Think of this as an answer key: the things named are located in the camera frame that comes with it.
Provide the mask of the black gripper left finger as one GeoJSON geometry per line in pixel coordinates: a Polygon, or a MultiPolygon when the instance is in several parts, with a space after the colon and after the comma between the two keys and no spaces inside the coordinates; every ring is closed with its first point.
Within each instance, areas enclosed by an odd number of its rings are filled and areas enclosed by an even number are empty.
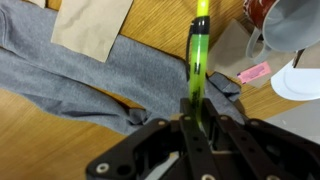
{"type": "Polygon", "coordinates": [[[187,98],[176,120],[157,118],[92,160],[87,180],[145,180],[172,152],[178,159],[157,180],[201,180],[214,170],[212,154],[187,98]]]}

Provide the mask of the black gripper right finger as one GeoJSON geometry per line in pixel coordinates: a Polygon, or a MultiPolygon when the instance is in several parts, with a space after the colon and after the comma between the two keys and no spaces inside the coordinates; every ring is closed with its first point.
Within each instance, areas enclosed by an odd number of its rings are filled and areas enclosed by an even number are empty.
{"type": "Polygon", "coordinates": [[[209,147],[225,180],[320,180],[320,145],[259,119],[241,123],[202,105],[209,147]]]}

